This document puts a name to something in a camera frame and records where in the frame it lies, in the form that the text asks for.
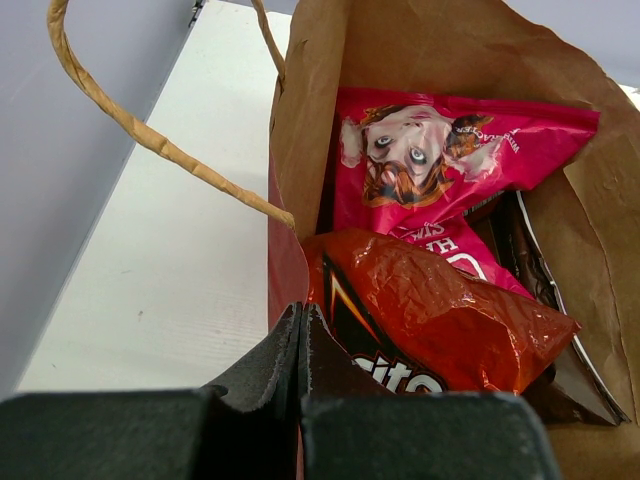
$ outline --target pink snack bag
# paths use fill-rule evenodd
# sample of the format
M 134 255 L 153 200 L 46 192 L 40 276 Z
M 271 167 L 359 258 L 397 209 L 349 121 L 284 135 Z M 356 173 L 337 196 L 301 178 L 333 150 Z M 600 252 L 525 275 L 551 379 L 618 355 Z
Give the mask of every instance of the pink snack bag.
M 496 262 L 491 251 L 467 225 L 462 215 L 441 223 L 414 228 L 396 227 L 389 234 L 443 256 L 454 267 L 494 285 L 533 298 L 511 273 Z
M 559 105 L 341 88 L 334 230 L 438 223 L 506 189 L 530 190 L 595 134 Z

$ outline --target white surface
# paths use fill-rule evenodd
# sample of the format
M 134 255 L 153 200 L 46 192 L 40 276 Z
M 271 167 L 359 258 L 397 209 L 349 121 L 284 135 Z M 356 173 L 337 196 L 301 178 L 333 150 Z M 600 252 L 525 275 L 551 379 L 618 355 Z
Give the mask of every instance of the white surface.
M 253 10 L 210 2 L 149 125 L 266 196 L 275 77 Z M 266 334 L 266 245 L 264 216 L 136 148 L 18 390 L 213 379 Z

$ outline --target doritos logo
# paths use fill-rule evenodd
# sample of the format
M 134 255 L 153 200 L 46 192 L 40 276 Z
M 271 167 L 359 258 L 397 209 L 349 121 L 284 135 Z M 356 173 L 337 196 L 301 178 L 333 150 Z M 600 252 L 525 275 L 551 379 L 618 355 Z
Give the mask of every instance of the doritos logo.
M 325 313 L 333 338 L 351 358 L 394 393 L 446 390 L 445 382 L 411 360 L 379 327 L 344 273 L 325 254 Z

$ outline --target red chip bag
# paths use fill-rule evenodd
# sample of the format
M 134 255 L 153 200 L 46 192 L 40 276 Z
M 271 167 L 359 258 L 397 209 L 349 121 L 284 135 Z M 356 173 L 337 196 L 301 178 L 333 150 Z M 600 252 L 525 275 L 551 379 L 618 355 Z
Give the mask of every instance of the red chip bag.
M 303 245 L 309 301 L 354 361 L 393 392 L 522 392 L 579 325 L 390 236 L 343 230 Z
M 438 223 L 529 190 L 596 132 L 599 114 L 534 102 L 342 88 L 334 230 Z

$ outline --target black plastic object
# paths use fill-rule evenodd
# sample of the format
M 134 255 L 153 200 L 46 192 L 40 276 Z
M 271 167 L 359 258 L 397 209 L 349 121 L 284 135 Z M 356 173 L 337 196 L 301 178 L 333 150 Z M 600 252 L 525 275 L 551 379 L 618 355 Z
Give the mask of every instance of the black plastic object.
M 400 397 L 317 306 L 290 306 L 196 391 L 40 394 L 0 405 L 0 478 L 557 479 L 539 420 L 506 395 Z

